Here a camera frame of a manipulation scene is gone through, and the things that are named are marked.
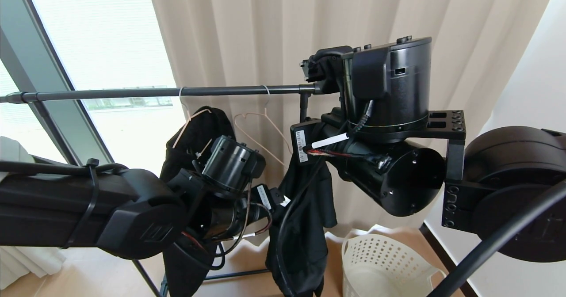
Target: floor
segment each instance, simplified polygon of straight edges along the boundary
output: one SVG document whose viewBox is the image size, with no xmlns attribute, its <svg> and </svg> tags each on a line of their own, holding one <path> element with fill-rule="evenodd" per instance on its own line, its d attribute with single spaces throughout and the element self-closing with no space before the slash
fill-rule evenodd
<svg viewBox="0 0 566 297">
<path fill-rule="evenodd" d="M 413 228 L 390 230 L 375 226 L 372 233 L 386 234 L 414 249 L 431 265 L 443 269 L 422 234 Z M 341 239 L 327 233 L 329 262 L 325 273 L 323 297 L 339 297 L 342 291 Z M 263 268 L 267 241 L 259 247 L 242 243 L 237 252 L 229 255 L 224 269 L 210 274 Z M 72 248 L 63 252 L 67 260 L 63 269 L 51 276 L 38 278 L 33 274 L 21 277 L 0 291 L 0 297 L 153 297 L 145 281 L 131 261 L 119 259 L 95 248 Z M 161 255 L 141 261 L 153 282 L 160 286 L 164 275 Z M 442 279 L 435 275 L 433 283 Z M 249 275 L 238 279 L 221 279 L 205 282 L 196 297 L 214 296 L 276 297 L 281 296 L 270 273 Z M 461 292 L 454 297 L 463 297 Z"/>
</svg>

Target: white plastic basket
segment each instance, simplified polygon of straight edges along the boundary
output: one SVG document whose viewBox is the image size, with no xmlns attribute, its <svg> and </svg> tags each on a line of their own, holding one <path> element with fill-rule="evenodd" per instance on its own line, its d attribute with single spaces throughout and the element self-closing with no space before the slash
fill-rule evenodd
<svg viewBox="0 0 566 297">
<path fill-rule="evenodd" d="M 407 245 L 376 234 L 344 240 L 342 267 L 344 297 L 425 297 L 431 276 L 445 276 Z"/>
</svg>

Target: wire hanger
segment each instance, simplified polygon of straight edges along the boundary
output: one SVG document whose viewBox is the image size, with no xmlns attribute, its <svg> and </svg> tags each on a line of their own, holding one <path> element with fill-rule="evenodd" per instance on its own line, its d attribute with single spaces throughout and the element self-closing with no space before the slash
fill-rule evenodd
<svg viewBox="0 0 566 297">
<path fill-rule="evenodd" d="M 289 144 L 289 142 L 287 141 L 287 138 L 285 138 L 285 135 L 283 134 L 283 132 L 281 132 L 281 130 L 279 130 L 279 128 L 277 128 L 277 126 L 275 125 L 275 123 L 273 123 L 273 121 L 271 121 L 271 119 L 269 118 L 269 116 L 267 116 L 267 105 L 269 104 L 269 98 L 271 97 L 271 93 L 269 93 L 269 88 L 267 88 L 267 86 L 262 85 L 263 87 L 265 87 L 265 89 L 267 90 L 267 102 L 265 102 L 265 106 L 263 108 L 263 114 L 259 114 L 257 112 L 246 112 L 246 114 L 237 114 L 234 116 L 234 126 L 236 126 L 236 128 L 240 129 L 240 131 L 245 134 L 250 140 L 252 140 L 253 142 L 255 142 L 256 144 L 258 144 L 263 150 L 265 150 L 267 153 L 269 153 L 273 158 L 275 158 L 275 160 L 277 160 L 280 164 L 282 164 L 283 166 L 285 166 L 285 163 L 282 162 L 279 158 L 277 158 L 275 156 L 275 154 L 271 153 L 271 151 L 267 150 L 266 147 L 264 147 L 262 144 L 260 144 L 259 142 L 257 142 L 255 139 L 253 139 L 251 136 L 249 136 L 249 134 L 247 134 L 239 125 L 238 122 L 236 122 L 236 118 L 238 116 L 242 116 L 245 118 L 247 118 L 247 116 L 249 114 L 256 114 L 258 116 L 263 116 L 265 118 L 267 118 L 267 120 L 269 120 L 269 122 L 271 123 L 271 125 L 277 130 L 277 132 L 279 132 L 279 134 L 281 135 L 281 137 L 283 138 L 283 141 L 285 141 L 285 144 L 287 144 L 287 150 L 289 150 L 290 154 L 293 154 L 293 149 L 291 148 L 291 145 Z"/>
<path fill-rule="evenodd" d="M 188 123 L 191 122 L 191 120 L 192 120 L 194 117 L 198 116 L 199 114 L 204 113 L 205 111 L 208 111 L 209 113 L 212 114 L 212 111 L 210 111 L 210 109 L 207 108 L 207 109 L 203 109 L 203 110 L 201 110 L 200 112 L 197 112 L 196 114 L 193 114 L 193 115 L 191 116 L 191 112 L 189 111 L 188 107 L 186 106 L 186 104 L 183 103 L 182 99 L 180 99 L 180 94 L 183 92 L 183 88 L 185 88 L 185 86 L 181 87 L 180 90 L 179 90 L 179 101 L 180 101 L 180 104 L 182 104 L 183 107 L 187 110 L 187 121 L 184 123 L 184 126 L 181 128 L 181 130 L 180 130 L 180 132 L 179 132 L 179 135 L 177 136 L 177 139 L 175 139 L 175 143 L 173 144 L 173 148 L 175 148 L 176 145 L 179 143 L 180 136 L 183 135 L 183 132 L 187 129 Z M 204 152 L 204 150 L 207 149 L 207 147 L 208 147 L 208 145 L 210 144 L 211 141 L 212 141 L 212 139 L 208 140 L 206 146 L 204 146 L 204 148 L 202 149 L 202 151 L 201 151 L 199 154 L 197 154 L 197 158 L 200 158 L 200 155 L 202 155 L 202 153 Z"/>
</svg>

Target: wall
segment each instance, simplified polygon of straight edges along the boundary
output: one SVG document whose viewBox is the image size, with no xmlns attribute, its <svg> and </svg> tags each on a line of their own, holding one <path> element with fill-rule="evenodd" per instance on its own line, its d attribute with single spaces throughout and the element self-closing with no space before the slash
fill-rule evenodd
<svg viewBox="0 0 566 297">
<path fill-rule="evenodd" d="M 550 0 L 521 61 L 482 132 L 533 126 L 566 132 L 566 0 Z M 440 226 L 441 203 L 426 223 L 455 262 L 479 243 L 476 235 Z M 564 296 L 566 261 L 528 263 L 497 253 L 470 279 L 483 297 Z"/>
</svg>

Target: window pane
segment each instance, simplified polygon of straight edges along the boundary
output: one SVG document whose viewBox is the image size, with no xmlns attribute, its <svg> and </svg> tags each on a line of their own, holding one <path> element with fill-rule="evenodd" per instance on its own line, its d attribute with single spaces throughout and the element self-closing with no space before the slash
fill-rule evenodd
<svg viewBox="0 0 566 297">
<path fill-rule="evenodd" d="M 33 0 L 75 89 L 175 87 L 151 0 Z M 159 174 L 184 124 L 171 98 L 84 101 L 116 162 Z"/>
<path fill-rule="evenodd" d="M 4 63 L 0 64 L 0 96 L 16 91 Z M 26 104 L 0 103 L 0 136 L 17 140 L 29 154 L 67 163 Z"/>
</svg>

